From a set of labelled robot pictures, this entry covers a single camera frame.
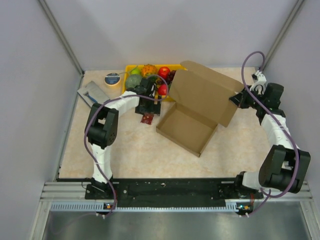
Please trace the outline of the brown cardboard box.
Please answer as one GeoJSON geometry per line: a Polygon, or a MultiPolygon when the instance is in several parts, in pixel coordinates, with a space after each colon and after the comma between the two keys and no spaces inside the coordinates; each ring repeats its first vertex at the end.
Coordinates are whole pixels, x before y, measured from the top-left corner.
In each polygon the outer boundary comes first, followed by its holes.
{"type": "Polygon", "coordinates": [[[174,75],[168,95],[174,104],[156,132],[200,157],[218,125],[227,127],[237,106],[230,97],[244,89],[242,82],[194,61],[185,60],[174,75]]]}

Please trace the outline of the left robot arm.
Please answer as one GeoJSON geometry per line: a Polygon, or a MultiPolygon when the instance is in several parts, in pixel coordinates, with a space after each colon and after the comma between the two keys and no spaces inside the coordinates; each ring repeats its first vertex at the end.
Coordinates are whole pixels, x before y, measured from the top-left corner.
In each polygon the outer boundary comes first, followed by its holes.
{"type": "Polygon", "coordinates": [[[119,118],[131,109],[143,117],[159,115],[163,100],[161,96],[156,96],[156,80],[159,79],[155,74],[142,78],[138,85],[127,88],[119,97],[94,103],[90,109],[83,141],[93,159],[90,186],[102,198],[109,198],[114,191],[111,183],[111,146],[118,134],[119,118]]]}

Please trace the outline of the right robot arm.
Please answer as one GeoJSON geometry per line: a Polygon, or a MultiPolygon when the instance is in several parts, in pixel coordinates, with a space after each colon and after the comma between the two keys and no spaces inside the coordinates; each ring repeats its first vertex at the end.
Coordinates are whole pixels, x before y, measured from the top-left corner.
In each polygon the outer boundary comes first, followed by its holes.
{"type": "Polygon", "coordinates": [[[303,185],[311,155],[294,143],[286,125],[286,115],[280,109],[284,87],[277,83],[263,86],[247,85],[230,101],[240,109],[253,108],[264,129],[270,150],[256,172],[241,172],[242,180],[233,185],[233,192],[245,198],[254,190],[277,189],[298,193],[303,185]]]}

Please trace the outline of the red card packet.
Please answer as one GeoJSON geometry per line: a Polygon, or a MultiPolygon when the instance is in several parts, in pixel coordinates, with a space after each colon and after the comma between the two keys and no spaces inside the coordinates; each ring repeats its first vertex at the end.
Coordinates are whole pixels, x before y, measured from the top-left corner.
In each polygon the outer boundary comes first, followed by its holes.
{"type": "Polygon", "coordinates": [[[141,123],[151,125],[153,122],[154,114],[152,113],[144,113],[142,118],[141,118],[141,123]]]}

